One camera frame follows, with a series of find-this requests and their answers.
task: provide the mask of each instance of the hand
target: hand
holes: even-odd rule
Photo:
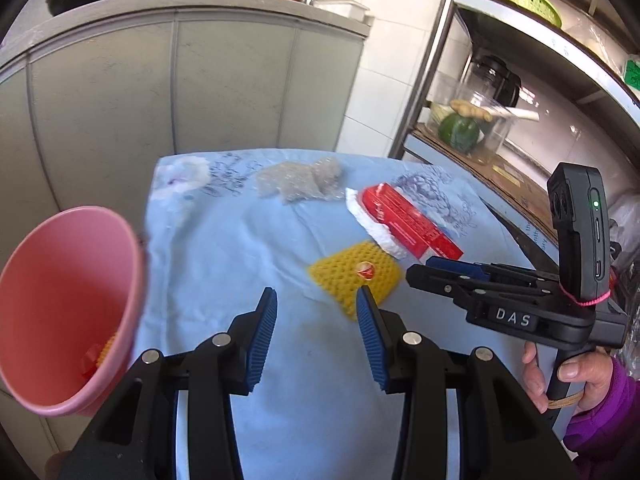
[[[549,399],[545,394],[545,377],[538,367],[536,353],[538,349],[531,341],[524,345],[522,362],[525,364],[522,373],[524,389],[540,413],[549,407]],[[564,383],[586,383],[584,396],[578,402],[575,415],[592,410],[600,404],[609,393],[613,361],[604,351],[587,352],[568,359],[558,369],[558,379]]]

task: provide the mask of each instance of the tan rubber band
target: tan rubber band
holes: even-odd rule
[[[549,409],[550,410],[559,410],[561,408],[566,408],[567,406],[573,406],[580,402],[580,400],[584,397],[584,390],[573,394],[571,396],[565,397],[564,399],[558,400],[550,400],[549,401]]]

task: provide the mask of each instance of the red package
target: red package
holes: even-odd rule
[[[446,234],[389,184],[367,187],[361,197],[369,214],[388,226],[391,234],[422,263],[431,256],[450,260],[462,256]]]

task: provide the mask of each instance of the white plastic container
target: white plastic container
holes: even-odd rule
[[[364,21],[364,15],[369,10],[369,7],[365,7],[354,0],[322,0],[315,2],[314,7],[335,12],[345,18],[351,18],[359,22]]]

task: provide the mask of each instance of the round sticker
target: round sticker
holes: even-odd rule
[[[373,279],[376,273],[376,267],[371,262],[360,262],[356,265],[356,273],[365,280],[369,281]]]

